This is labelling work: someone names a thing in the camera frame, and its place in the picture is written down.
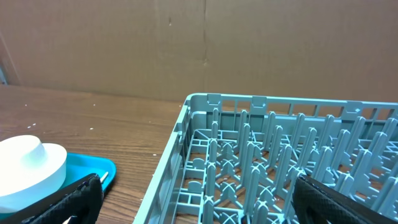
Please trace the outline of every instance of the light blue dish rack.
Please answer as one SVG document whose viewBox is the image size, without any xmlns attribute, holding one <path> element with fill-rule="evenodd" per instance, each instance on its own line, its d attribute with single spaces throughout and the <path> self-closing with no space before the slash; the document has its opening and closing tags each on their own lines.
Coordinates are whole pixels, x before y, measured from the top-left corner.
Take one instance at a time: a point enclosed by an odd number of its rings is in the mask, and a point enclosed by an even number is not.
<svg viewBox="0 0 398 224">
<path fill-rule="evenodd" d="M 240 110 L 241 102 L 249 107 Z M 288 110 L 270 111 L 274 104 Z M 295 113 L 303 105 L 313 110 Z M 204 224 L 298 223 L 299 175 L 398 220 L 397 124 L 398 103 L 192 94 L 134 224 L 174 223 L 183 214 Z"/>
</svg>

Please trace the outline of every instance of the cardboard wall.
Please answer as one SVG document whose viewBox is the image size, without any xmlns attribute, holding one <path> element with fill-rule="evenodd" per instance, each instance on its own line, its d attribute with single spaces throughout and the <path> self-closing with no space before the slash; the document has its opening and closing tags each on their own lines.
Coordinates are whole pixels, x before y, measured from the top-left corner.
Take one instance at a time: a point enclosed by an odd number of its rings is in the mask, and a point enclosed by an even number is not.
<svg viewBox="0 0 398 224">
<path fill-rule="evenodd" d="M 396 0 L 3 0 L 9 82 L 398 101 Z"/>
</svg>

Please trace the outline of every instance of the wood grain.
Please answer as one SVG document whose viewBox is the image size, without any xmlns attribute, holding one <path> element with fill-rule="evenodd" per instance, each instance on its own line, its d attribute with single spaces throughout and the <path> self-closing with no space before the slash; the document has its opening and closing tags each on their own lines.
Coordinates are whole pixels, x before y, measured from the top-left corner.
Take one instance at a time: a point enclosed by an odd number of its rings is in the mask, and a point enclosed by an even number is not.
<svg viewBox="0 0 398 224">
<path fill-rule="evenodd" d="M 17 86 L 0 86 L 0 95 L 0 141 L 32 134 L 68 152 L 111 159 L 118 172 L 97 223 L 133 222 L 182 101 Z"/>
</svg>

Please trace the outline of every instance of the wooden table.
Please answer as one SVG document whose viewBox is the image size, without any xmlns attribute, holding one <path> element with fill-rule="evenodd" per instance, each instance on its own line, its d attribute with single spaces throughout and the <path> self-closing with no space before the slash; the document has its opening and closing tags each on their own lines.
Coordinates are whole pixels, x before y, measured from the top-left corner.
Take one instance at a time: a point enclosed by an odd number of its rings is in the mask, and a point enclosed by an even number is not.
<svg viewBox="0 0 398 224">
<path fill-rule="evenodd" d="M 0 141 L 31 134 L 68 152 L 115 162 L 97 223 L 132 223 L 181 102 L 0 86 Z"/>
</svg>

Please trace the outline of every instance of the blue tray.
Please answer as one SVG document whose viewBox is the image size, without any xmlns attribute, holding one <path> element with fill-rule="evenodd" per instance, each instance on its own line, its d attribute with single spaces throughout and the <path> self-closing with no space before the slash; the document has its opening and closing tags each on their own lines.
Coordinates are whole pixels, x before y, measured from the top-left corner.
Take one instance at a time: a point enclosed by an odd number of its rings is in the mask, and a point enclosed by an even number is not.
<svg viewBox="0 0 398 224">
<path fill-rule="evenodd" d="M 69 152 L 67 156 L 67 176 L 61 189 L 88 174 L 95 173 L 102 177 L 105 172 L 108 172 L 108 176 L 102 184 L 102 190 L 104 192 L 108 189 L 116 175 L 116 166 L 114 162 L 110 159 Z M 0 220 L 12 214 L 13 213 L 0 213 Z"/>
</svg>

